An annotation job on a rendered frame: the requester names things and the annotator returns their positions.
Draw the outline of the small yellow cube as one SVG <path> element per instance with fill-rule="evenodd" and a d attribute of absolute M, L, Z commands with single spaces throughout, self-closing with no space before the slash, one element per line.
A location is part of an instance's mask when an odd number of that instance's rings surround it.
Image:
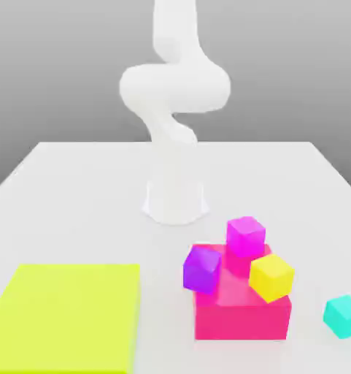
<path fill-rule="evenodd" d="M 249 286 L 267 303 L 291 293 L 295 270 L 274 253 L 253 260 Z"/>

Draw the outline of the large pink box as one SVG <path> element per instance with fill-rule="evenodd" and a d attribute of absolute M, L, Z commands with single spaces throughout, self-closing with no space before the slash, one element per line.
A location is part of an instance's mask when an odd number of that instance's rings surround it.
<path fill-rule="evenodd" d="M 288 296 L 265 302 L 250 286 L 251 261 L 224 244 L 201 244 L 222 255 L 220 280 L 213 294 L 193 293 L 197 340 L 284 340 L 292 303 Z"/>

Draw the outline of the large yellow-green box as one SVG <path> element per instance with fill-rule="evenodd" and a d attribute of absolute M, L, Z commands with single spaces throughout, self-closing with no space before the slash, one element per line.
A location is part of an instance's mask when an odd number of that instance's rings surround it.
<path fill-rule="evenodd" d="M 133 374 L 137 264 L 22 264 L 0 297 L 0 374 Z"/>

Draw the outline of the small purple cube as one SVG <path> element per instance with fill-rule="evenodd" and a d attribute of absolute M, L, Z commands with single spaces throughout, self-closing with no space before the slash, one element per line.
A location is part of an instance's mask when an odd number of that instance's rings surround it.
<path fill-rule="evenodd" d="M 220 277 L 222 254 L 193 245 L 183 263 L 183 287 L 202 294 L 212 294 Z"/>

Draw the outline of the small magenta cube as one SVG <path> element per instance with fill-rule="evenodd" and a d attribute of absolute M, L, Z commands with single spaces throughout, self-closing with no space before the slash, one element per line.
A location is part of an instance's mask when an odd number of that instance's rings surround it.
<path fill-rule="evenodd" d="M 238 257 L 261 255 L 266 228 L 252 216 L 231 219 L 227 223 L 226 244 Z"/>

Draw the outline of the small turquoise cube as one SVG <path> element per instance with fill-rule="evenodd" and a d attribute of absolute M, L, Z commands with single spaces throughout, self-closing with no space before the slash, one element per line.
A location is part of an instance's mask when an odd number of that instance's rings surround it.
<path fill-rule="evenodd" d="M 351 337 L 351 296 L 346 294 L 328 300 L 323 321 L 339 339 Z"/>

